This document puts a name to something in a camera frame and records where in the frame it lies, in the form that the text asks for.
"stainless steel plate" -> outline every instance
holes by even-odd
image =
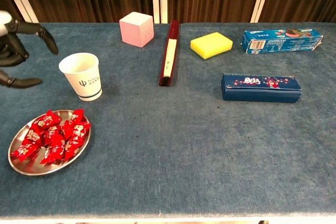
[[[65,120],[70,120],[71,115],[73,113],[73,110],[56,110],[54,113],[62,118],[62,121],[60,125],[63,125]],[[84,139],[84,143],[82,147],[79,149],[79,152],[77,153],[76,156],[74,156],[72,159],[64,162],[64,161],[59,161],[58,163],[55,164],[40,164],[41,160],[43,159],[44,153],[46,152],[45,147],[41,147],[39,150],[39,153],[37,154],[37,157],[34,159],[26,159],[23,162],[20,162],[20,160],[16,157],[11,157],[11,153],[21,145],[21,142],[24,140],[29,128],[31,127],[31,124],[39,117],[42,115],[34,118],[31,120],[29,123],[27,123],[25,126],[22,127],[21,130],[15,135],[15,137],[12,140],[12,143],[9,147],[8,150],[8,160],[12,168],[24,175],[29,175],[29,176],[38,176],[38,175],[45,175],[49,173],[53,173],[57,170],[62,169],[63,167],[66,167],[67,165],[71,164],[79,155],[84,151],[85,147],[88,145],[90,136],[91,136],[91,128],[87,134],[87,136]]]

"blue cookie box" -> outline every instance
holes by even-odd
[[[297,102],[302,91],[294,76],[258,76],[224,73],[223,100]]]
[[[315,29],[283,29],[245,31],[241,41],[247,54],[269,52],[312,51],[321,44],[321,35]]]

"paper cup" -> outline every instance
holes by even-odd
[[[102,93],[98,64],[95,55],[79,52],[64,58],[58,67],[81,100],[93,101]]]

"pink foam block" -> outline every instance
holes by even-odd
[[[119,20],[122,41],[143,47],[154,38],[153,17],[132,12]]]

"robotic claw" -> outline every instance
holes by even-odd
[[[40,24],[20,22],[3,10],[0,10],[0,67],[16,66],[28,59],[29,54],[16,36],[16,33],[36,34],[41,37],[49,50],[58,54],[57,45],[51,34]],[[38,78],[11,78],[0,70],[0,84],[12,88],[29,88],[41,84]]]

